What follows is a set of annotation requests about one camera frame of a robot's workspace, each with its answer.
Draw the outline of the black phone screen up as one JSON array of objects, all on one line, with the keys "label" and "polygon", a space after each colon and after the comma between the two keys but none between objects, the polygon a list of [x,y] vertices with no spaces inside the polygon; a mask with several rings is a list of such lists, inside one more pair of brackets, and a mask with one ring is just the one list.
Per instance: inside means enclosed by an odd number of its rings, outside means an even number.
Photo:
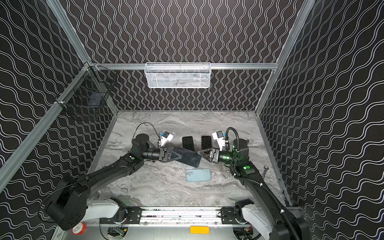
[{"label": "black phone screen up", "polygon": [[202,157],[198,153],[184,149],[182,159],[177,162],[186,164],[194,168],[198,168],[200,165],[201,159]]}]

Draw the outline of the black phone purple edge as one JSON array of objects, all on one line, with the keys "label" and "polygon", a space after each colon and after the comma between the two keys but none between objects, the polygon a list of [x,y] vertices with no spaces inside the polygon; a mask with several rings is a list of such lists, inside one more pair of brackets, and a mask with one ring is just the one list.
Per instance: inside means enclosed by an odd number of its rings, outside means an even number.
[{"label": "black phone purple edge", "polygon": [[202,136],[201,137],[201,146],[202,150],[207,150],[212,148],[212,137],[211,136]]}]

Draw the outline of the light blue phone case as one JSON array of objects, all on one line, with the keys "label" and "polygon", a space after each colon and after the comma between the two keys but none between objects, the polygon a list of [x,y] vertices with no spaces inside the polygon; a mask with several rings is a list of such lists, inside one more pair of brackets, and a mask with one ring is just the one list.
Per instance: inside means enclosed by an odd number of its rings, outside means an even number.
[{"label": "light blue phone case", "polygon": [[186,170],[186,181],[189,183],[209,182],[212,180],[211,170],[209,169],[192,169]]}]

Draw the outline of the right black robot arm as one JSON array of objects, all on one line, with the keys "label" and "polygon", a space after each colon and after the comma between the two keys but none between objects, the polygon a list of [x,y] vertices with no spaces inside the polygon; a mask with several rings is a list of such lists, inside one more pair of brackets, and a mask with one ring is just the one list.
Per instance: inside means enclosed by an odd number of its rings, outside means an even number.
[{"label": "right black robot arm", "polygon": [[232,177],[238,180],[255,198],[238,201],[234,207],[234,219],[239,224],[252,227],[254,240],[308,240],[309,225],[295,216],[264,181],[263,175],[250,160],[248,140],[241,139],[233,128],[226,132],[214,132],[202,137],[199,154],[211,163],[224,163]]}]

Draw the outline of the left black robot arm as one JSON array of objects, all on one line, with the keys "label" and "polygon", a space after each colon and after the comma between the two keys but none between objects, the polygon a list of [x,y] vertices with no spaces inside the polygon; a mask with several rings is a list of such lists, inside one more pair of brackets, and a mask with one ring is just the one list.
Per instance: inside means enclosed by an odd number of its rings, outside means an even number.
[{"label": "left black robot arm", "polygon": [[139,134],[132,139],[131,150],[116,162],[88,175],[62,179],[43,201],[43,212],[61,229],[69,230],[85,217],[90,195],[137,172],[145,160],[167,163],[181,158],[182,155],[169,148],[155,148],[147,134]]}]

